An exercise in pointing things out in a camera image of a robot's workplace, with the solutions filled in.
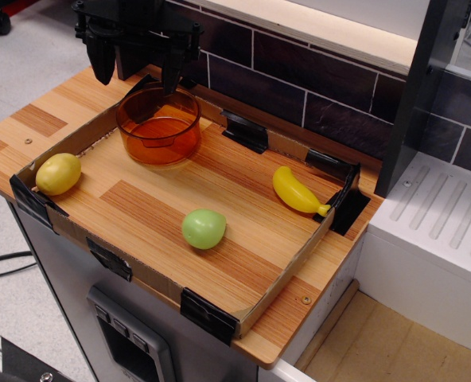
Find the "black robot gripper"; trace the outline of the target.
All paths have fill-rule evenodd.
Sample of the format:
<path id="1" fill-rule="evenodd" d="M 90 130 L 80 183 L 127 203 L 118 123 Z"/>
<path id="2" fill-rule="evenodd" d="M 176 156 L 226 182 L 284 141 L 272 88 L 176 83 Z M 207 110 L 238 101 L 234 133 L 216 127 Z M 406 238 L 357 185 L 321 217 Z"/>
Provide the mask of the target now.
<path id="1" fill-rule="evenodd" d="M 76 36 L 87 46 L 95 78 L 111 82 L 115 47 L 145 47 L 165 53 L 162 85 L 165 94 L 176 91 L 185 60 L 197 60 L 203 26 L 165 1 L 75 1 Z"/>

